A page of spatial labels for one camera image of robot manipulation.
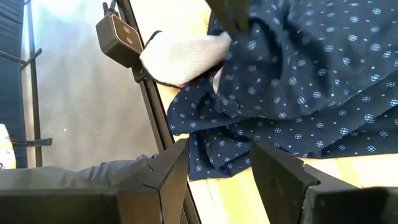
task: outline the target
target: small black box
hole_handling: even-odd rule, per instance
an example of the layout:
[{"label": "small black box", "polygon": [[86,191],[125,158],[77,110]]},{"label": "small black box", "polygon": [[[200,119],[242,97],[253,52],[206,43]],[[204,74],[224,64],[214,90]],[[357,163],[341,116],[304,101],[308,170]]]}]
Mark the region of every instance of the small black box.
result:
[{"label": "small black box", "polygon": [[105,15],[96,30],[104,54],[126,68],[141,64],[139,55],[144,46],[137,30],[112,13]]}]

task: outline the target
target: gray floor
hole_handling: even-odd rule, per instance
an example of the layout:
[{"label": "gray floor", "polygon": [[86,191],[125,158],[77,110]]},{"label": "gray floor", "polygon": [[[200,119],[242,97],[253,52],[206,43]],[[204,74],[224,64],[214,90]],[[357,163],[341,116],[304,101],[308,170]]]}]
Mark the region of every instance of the gray floor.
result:
[{"label": "gray floor", "polygon": [[[37,59],[41,135],[53,138],[53,145],[43,148],[44,165],[77,170],[155,154],[138,84],[130,70],[100,51],[95,25],[103,16],[102,1],[31,4],[36,49],[43,49]],[[24,50],[29,49],[26,35],[25,29]],[[29,72],[24,96],[27,134],[32,136]]]}]

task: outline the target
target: polka dot fabric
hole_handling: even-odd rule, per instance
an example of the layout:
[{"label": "polka dot fabric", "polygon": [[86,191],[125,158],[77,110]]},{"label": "polka dot fabric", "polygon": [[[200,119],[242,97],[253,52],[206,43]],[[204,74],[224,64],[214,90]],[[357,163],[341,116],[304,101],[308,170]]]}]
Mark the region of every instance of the polka dot fabric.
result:
[{"label": "polka dot fabric", "polygon": [[[252,1],[250,32],[171,102],[172,134],[191,133],[190,178],[248,168],[252,139],[318,159],[398,152],[397,11],[381,0]],[[209,34],[222,31],[212,16]]]}]

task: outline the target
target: wooden table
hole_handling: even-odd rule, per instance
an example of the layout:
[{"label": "wooden table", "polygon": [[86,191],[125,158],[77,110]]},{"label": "wooden table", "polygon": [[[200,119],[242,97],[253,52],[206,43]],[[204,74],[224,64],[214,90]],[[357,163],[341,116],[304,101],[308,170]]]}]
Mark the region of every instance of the wooden table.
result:
[{"label": "wooden table", "polygon": [[[210,9],[204,0],[131,0],[131,5],[144,41],[156,30],[206,33]],[[162,85],[158,88],[167,110],[178,90]],[[398,154],[305,162],[357,187],[398,186]],[[190,188],[204,224],[268,223],[251,169],[229,179],[190,182]]]}]

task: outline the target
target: black metal frame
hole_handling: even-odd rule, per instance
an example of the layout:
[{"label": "black metal frame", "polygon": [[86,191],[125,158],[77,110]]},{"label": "black metal frame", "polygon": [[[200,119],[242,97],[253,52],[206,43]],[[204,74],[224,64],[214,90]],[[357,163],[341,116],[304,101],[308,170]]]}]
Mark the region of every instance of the black metal frame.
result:
[{"label": "black metal frame", "polygon": [[37,58],[37,56],[39,56],[42,52],[43,52],[43,50],[42,50],[42,49],[39,49],[39,50],[36,51],[32,56],[30,56],[30,57],[28,58],[28,60],[26,60],[26,61],[25,61],[25,60],[22,60],[22,59],[19,58],[19,57],[16,57],[16,56],[12,55],[12,54],[9,54],[9,53],[7,53],[7,52],[4,52],[4,51],[2,51],[2,50],[0,50],[0,56],[6,57],[6,58],[8,58],[8,59],[11,59],[11,60],[14,60],[14,61],[17,61],[17,62],[20,62],[20,63],[21,63],[21,70],[23,70],[23,69],[25,69],[26,66],[28,66],[33,60],[35,60],[35,59]]},{"label": "black metal frame", "polygon": [[[42,49],[36,51],[35,49],[35,37],[33,31],[33,18],[32,18],[32,3],[30,0],[25,2],[26,13],[27,13],[27,26],[29,33],[29,49],[30,59],[26,62],[30,63],[30,79],[32,82],[32,107],[33,107],[33,127],[34,127],[34,139],[41,139],[40,131],[40,113],[39,113],[39,91],[37,86],[37,69],[35,58],[42,53]],[[35,161],[36,167],[43,166],[42,147],[35,146]]]},{"label": "black metal frame", "polygon": [[[119,13],[121,19],[139,32],[138,24],[134,16],[130,0],[117,0],[119,6]],[[137,66],[132,67],[132,73],[135,81],[139,84],[144,98],[144,103],[148,112],[150,125],[154,132],[156,145],[159,152],[170,148],[174,144],[173,136],[170,133],[167,125],[165,111],[162,105],[162,100],[159,95],[156,83],[147,75],[147,71],[143,69],[141,62],[135,63]],[[183,210],[181,214],[180,224],[200,224],[200,217],[193,200],[189,184],[187,183],[187,192],[185,194]]]}]

